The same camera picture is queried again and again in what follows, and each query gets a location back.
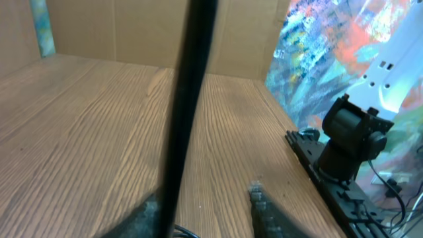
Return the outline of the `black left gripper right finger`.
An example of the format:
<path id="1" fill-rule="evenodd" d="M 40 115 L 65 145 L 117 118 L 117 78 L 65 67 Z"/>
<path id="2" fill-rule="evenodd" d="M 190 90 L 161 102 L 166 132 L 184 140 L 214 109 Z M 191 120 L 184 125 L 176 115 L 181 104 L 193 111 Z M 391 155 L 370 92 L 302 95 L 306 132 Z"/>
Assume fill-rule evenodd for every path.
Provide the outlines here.
<path id="1" fill-rule="evenodd" d="M 310 238 L 254 181 L 249 186 L 250 213 L 254 238 Z"/>

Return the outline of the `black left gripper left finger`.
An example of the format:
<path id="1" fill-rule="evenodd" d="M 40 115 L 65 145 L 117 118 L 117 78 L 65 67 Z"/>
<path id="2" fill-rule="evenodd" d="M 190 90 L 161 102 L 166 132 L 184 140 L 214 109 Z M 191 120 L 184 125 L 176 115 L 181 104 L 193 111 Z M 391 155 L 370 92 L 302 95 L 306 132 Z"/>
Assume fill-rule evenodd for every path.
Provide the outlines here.
<path id="1" fill-rule="evenodd" d="M 157 193 L 147 196 L 126 217 L 99 234 L 100 238 L 158 238 L 162 231 L 162 205 Z"/>

